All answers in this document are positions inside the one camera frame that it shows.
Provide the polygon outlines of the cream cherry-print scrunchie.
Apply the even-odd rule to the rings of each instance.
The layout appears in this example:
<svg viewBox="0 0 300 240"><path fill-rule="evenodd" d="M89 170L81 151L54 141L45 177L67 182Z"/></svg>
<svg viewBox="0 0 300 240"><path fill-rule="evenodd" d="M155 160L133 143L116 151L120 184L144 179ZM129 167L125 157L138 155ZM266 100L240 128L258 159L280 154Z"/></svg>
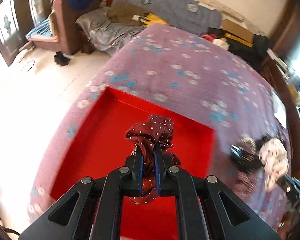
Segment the cream cherry-print scrunchie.
<svg viewBox="0 0 300 240"><path fill-rule="evenodd" d="M271 138L260 148L258 158L266 174L264 189L270 192L276 187L276 182L288 173L287 151L279 139Z"/></svg>

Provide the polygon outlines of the black hair claw clip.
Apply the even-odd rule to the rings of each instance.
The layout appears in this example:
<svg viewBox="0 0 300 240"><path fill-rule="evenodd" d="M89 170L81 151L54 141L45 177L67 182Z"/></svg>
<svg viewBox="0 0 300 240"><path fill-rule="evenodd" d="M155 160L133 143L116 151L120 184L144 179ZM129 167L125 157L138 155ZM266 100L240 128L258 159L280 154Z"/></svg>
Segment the black hair claw clip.
<svg viewBox="0 0 300 240"><path fill-rule="evenodd" d="M269 140L270 137L266 135L256 141L244 134L241 136L238 146L231 146L230 159L241 172L250 173L264 168L264 165L258 157L258 152Z"/></svg>

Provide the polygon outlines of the dark red polka-dot scrunchie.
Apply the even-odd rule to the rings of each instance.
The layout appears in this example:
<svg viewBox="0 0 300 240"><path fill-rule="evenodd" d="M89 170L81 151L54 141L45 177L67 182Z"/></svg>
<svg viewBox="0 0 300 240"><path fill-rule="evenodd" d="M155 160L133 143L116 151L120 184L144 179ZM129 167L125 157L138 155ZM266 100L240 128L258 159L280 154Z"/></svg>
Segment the dark red polka-dot scrunchie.
<svg viewBox="0 0 300 240"><path fill-rule="evenodd" d="M158 197L155 187L155 168L154 168L154 149L159 144L162 153L172 158L173 164L181 165L178 156L171 151L173 148L172 139L174 136L174 122L171 118L150 114L146 122L134 124L126 133L125 137L133 142L135 148L132 155L136 154L137 149L143 155L142 168L142 190L141 196L129 197L135 205L147 205Z"/></svg>

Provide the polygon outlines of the red jewelry tray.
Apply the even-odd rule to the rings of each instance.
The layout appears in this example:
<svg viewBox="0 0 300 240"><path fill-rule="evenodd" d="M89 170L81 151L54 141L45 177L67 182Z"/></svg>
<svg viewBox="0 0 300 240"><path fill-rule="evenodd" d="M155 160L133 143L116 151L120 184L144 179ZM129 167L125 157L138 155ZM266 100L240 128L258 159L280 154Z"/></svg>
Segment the red jewelry tray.
<svg viewBox="0 0 300 240"><path fill-rule="evenodd" d="M83 124L71 132L72 142L55 178L51 196L61 197L85 176L101 178L119 168L131 154L133 143L125 133L150 114L164 115L174 123L172 151L181 167L193 176L207 175L215 145L213 129L117 89L107 88ZM122 237L177 239L177 215L172 197L159 197L148 205L123 200Z"/></svg>

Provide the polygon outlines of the dark wooden cabinet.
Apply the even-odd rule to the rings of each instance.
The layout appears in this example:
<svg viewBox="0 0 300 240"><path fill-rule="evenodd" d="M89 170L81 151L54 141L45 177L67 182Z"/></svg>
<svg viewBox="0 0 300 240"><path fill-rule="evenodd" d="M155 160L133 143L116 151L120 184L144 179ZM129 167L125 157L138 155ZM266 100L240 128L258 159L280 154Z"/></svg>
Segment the dark wooden cabinet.
<svg viewBox="0 0 300 240"><path fill-rule="evenodd" d="M292 56L300 47L300 6L295 0L288 0L281 19L270 35L272 51L292 70ZM287 111L287 127L291 145L292 176L300 180L300 115L296 106L296 89L283 77L271 58L266 58L261 75L275 89Z"/></svg>

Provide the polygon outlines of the purple floral bedspread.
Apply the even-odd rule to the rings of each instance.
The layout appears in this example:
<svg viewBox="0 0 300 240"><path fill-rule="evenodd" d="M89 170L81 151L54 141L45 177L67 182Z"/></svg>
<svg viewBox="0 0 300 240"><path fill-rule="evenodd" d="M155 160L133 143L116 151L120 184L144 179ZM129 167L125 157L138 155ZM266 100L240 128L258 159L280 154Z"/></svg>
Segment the purple floral bedspread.
<svg viewBox="0 0 300 240"><path fill-rule="evenodd" d="M155 24L112 56L70 107L40 164L28 209L30 221L52 203L52 182L65 150L107 87L213 128L217 140L212 170L227 183L235 175L228 150L240 136L289 139L275 117L274 89L249 64L203 38Z"/></svg>

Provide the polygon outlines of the pair of black boots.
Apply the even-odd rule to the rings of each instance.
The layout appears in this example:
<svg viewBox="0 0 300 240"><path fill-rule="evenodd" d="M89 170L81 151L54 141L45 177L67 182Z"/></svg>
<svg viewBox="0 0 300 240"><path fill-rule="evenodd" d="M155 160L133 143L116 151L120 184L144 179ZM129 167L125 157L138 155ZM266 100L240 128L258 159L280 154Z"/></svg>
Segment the pair of black boots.
<svg viewBox="0 0 300 240"><path fill-rule="evenodd" d="M66 66L69 64L70 59L66 56L63 55L61 51L57 51L56 54L54 55L54 60L57 65L60 66Z"/></svg>

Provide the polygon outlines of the cardboard box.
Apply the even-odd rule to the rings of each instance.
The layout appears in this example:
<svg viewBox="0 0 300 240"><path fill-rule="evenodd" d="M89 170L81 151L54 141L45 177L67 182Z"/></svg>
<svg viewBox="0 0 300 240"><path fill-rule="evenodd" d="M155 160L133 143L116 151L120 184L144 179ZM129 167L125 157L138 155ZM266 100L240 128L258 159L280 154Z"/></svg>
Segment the cardboard box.
<svg viewBox="0 0 300 240"><path fill-rule="evenodd" d="M253 43L254 34L231 20L222 20L221 28L227 33L237 36L249 43Z"/></svg>

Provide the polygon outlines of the grey striped pillow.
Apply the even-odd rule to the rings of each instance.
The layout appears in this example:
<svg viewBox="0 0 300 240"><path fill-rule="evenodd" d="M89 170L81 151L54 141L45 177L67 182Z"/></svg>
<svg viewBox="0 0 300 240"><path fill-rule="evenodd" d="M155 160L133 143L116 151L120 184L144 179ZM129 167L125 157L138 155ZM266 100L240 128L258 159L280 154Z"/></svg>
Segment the grey striped pillow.
<svg viewBox="0 0 300 240"><path fill-rule="evenodd" d="M76 24L81 27L95 49L107 53L109 56L116 54L144 29L141 26L112 22L103 8L79 16Z"/></svg>

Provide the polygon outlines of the blue plaid blanket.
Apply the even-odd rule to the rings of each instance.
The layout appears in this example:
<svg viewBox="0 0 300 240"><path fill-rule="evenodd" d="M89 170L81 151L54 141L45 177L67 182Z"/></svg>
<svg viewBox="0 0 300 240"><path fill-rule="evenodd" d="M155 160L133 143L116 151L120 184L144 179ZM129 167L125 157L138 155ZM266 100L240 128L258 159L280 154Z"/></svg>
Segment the blue plaid blanket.
<svg viewBox="0 0 300 240"><path fill-rule="evenodd" d="M218 10L201 6L194 0L113 0L113 4L118 2L146 9L171 26L195 35L205 34L209 28L219 28L222 21Z"/></svg>

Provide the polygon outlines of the yellow bag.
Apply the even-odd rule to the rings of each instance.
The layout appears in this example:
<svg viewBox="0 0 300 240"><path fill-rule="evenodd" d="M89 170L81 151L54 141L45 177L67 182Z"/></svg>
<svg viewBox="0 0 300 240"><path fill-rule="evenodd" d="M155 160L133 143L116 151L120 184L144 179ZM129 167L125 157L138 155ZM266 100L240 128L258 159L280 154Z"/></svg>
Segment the yellow bag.
<svg viewBox="0 0 300 240"><path fill-rule="evenodd" d="M158 17L157 15L150 13L147 16L139 16L139 22L144 27L149 27L153 24L163 24L163 25L170 25L168 22L163 20L162 18Z"/></svg>

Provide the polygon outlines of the olive brown garment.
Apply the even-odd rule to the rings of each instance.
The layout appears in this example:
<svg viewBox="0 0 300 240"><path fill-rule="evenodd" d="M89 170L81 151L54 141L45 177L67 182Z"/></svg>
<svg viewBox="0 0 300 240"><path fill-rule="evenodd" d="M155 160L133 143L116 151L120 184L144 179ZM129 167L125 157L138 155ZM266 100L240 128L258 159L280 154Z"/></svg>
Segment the olive brown garment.
<svg viewBox="0 0 300 240"><path fill-rule="evenodd" d="M139 16L146 17L150 13L149 10L136 5L124 2L113 2L107 12L107 16L113 23L142 26L142 23L139 21Z"/></svg>

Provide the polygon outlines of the dark wooden glass door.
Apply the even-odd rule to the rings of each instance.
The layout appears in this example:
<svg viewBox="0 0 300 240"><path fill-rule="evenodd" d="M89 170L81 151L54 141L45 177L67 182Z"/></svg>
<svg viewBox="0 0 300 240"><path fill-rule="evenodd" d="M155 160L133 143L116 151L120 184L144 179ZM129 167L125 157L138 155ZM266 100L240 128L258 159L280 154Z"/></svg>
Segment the dark wooden glass door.
<svg viewBox="0 0 300 240"><path fill-rule="evenodd" d="M8 66L27 43L26 34L50 12L50 0L0 0L0 53Z"/></svg>

